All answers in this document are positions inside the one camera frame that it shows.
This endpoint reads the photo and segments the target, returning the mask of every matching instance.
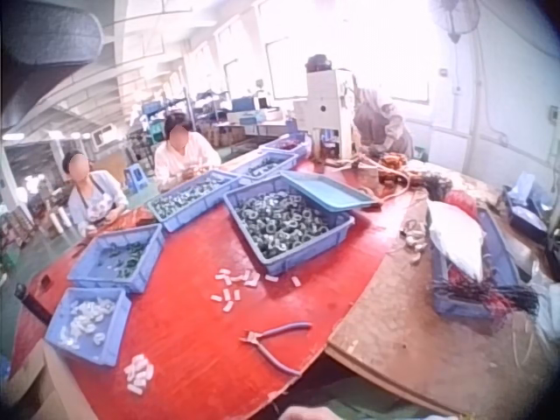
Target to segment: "wooden workbench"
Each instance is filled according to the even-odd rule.
[[[496,201],[499,192],[488,185],[432,169],[446,172],[454,188]],[[425,220],[421,194],[416,193],[405,220]],[[498,223],[502,233],[515,235]],[[440,318],[431,307],[430,252],[412,266],[400,240],[394,249],[329,338],[326,353],[387,391],[441,414],[519,418],[553,373],[538,338],[531,338],[530,322],[526,331],[527,317],[518,312],[502,328],[495,325],[491,335],[475,331],[480,325]]]

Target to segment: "white shirt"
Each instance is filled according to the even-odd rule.
[[[94,185],[94,192],[91,197],[82,200],[77,187],[75,186],[70,192],[68,198],[68,210],[74,224],[78,226],[78,230],[82,236],[86,235],[86,228],[96,219],[107,215],[111,210],[112,205],[125,206],[129,205],[119,181],[107,171],[93,171],[90,172],[92,180],[97,184]],[[98,213],[92,214],[92,210],[96,209]]]
[[[156,181],[159,190],[168,190],[181,182],[180,175],[184,170],[197,165],[221,165],[220,155],[210,143],[197,132],[189,133],[189,141],[185,146],[185,155],[173,149],[165,141],[157,149],[154,156],[156,164]]]

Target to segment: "red table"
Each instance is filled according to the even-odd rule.
[[[304,164],[309,171],[311,164]],[[346,179],[352,184],[354,179]],[[97,367],[68,360],[80,387],[100,419],[246,418],[274,400],[297,378],[276,371],[252,346],[240,342],[246,329],[266,330],[305,320],[299,331],[267,342],[285,364],[305,370],[323,351],[333,328],[358,299],[397,235],[410,196],[388,203],[380,213],[356,212],[356,224],[337,248],[281,277],[241,286],[241,302],[230,313],[210,300],[221,293],[214,279],[220,268],[234,274],[245,269],[263,273],[224,205],[200,216],[166,238],[164,251],[146,292],[132,296],[132,310],[122,338],[117,366]],[[138,212],[123,216],[120,226],[132,226]],[[71,249],[36,276],[30,290],[54,310],[75,260]],[[48,274],[53,282],[39,290]],[[290,276],[302,286],[295,288]],[[23,310],[18,320],[13,371],[21,365],[45,328]],[[123,368],[143,353],[156,373],[142,397],[126,389]]]

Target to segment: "hair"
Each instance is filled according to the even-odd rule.
[[[72,150],[64,155],[64,158],[62,159],[62,170],[66,175],[70,173],[70,169],[68,168],[68,166],[70,166],[70,161],[76,155],[83,155],[83,153],[79,150]]]
[[[169,140],[169,135],[171,134],[172,130],[180,125],[187,131],[194,131],[193,129],[193,122],[189,120],[189,118],[183,112],[174,112],[169,114],[165,118],[165,139]]]

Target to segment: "light blue shirt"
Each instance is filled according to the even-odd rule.
[[[100,203],[105,200],[104,194],[107,194],[112,201],[107,207],[107,211],[104,212],[105,214],[101,214],[99,219],[107,215],[113,204],[117,207],[127,207],[129,205],[129,201],[126,199],[126,196],[121,189],[121,185],[109,172],[93,171],[90,173],[90,176],[92,177],[92,180],[103,190],[103,192],[99,191],[99,189],[94,185],[94,192],[91,197],[84,197],[87,207],[84,206],[76,186],[73,188],[72,192],[70,192],[70,197],[68,198],[68,210],[70,211],[70,216],[72,217],[74,224],[78,227],[80,233],[84,236],[86,234],[86,228],[95,221],[88,217],[88,209],[99,206]]]

